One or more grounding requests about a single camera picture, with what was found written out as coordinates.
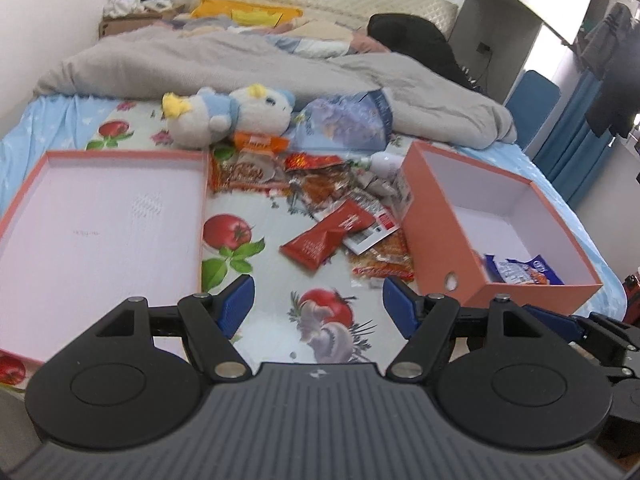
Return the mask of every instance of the white bottle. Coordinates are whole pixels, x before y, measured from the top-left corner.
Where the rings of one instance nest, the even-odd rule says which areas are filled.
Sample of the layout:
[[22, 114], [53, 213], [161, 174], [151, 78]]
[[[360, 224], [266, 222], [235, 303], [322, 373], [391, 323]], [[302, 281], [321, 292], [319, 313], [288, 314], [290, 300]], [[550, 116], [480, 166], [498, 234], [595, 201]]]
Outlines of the white bottle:
[[377, 152], [371, 156], [364, 156], [360, 159], [358, 166], [384, 178], [390, 182], [396, 179], [396, 174], [402, 166], [404, 156], [395, 153]]

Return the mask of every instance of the metal pin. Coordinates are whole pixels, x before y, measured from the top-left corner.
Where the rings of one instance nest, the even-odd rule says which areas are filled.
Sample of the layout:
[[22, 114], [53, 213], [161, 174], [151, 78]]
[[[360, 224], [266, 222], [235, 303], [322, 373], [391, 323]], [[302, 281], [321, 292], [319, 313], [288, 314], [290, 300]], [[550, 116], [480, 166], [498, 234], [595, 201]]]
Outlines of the metal pin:
[[225, 379], [237, 379], [246, 373], [246, 366], [235, 361], [225, 361], [214, 368], [215, 373]]
[[414, 379], [422, 375], [422, 367], [418, 363], [402, 361], [391, 367], [391, 373], [401, 379]]

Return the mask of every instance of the black pillow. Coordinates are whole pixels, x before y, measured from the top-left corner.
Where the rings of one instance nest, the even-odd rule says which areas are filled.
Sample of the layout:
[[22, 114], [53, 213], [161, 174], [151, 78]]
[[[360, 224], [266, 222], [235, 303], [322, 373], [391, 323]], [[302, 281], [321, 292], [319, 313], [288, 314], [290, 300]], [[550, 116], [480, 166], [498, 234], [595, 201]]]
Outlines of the black pillow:
[[429, 20], [412, 14], [374, 14], [367, 34], [389, 50], [412, 57], [449, 81], [473, 89], [446, 38]]

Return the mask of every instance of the white and blue plush toy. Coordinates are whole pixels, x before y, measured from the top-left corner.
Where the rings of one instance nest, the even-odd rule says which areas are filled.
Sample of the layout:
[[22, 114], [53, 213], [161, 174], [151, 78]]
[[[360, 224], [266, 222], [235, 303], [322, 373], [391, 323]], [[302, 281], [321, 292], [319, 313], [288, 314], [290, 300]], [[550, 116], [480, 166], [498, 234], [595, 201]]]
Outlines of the white and blue plush toy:
[[294, 102], [291, 92], [253, 84], [229, 95], [211, 88], [190, 97], [165, 94], [162, 111], [176, 144], [206, 148], [236, 131], [280, 136], [289, 127]]

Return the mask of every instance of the yellow pillow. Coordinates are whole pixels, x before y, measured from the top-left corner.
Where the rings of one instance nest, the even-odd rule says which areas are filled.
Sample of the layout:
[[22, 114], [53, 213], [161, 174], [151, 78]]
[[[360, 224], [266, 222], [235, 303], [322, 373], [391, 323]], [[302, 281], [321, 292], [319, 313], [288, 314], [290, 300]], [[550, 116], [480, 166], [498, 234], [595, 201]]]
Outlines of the yellow pillow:
[[273, 28], [278, 24], [281, 17], [281, 12], [269, 14], [265, 10], [252, 10], [251, 12], [237, 9], [231, 10], [231, 19], [243, 27], [263, 26]]
[[302, 16], [302, 9], [297, 9], [295, 7], [275, 7], [262, 4], [252, 4], [249, 2], [239, 2], [237, 0], [200, 0], [200, 5], [193, 10], [191, 17], [208, 18], [209, 16], [219, 16], [220, 14], [224, 14], [231, 18], [233, 10], [242, 10], [244, 12], [262, 11], [269, 14], [281, 13], [280, 21], [283, 23]]

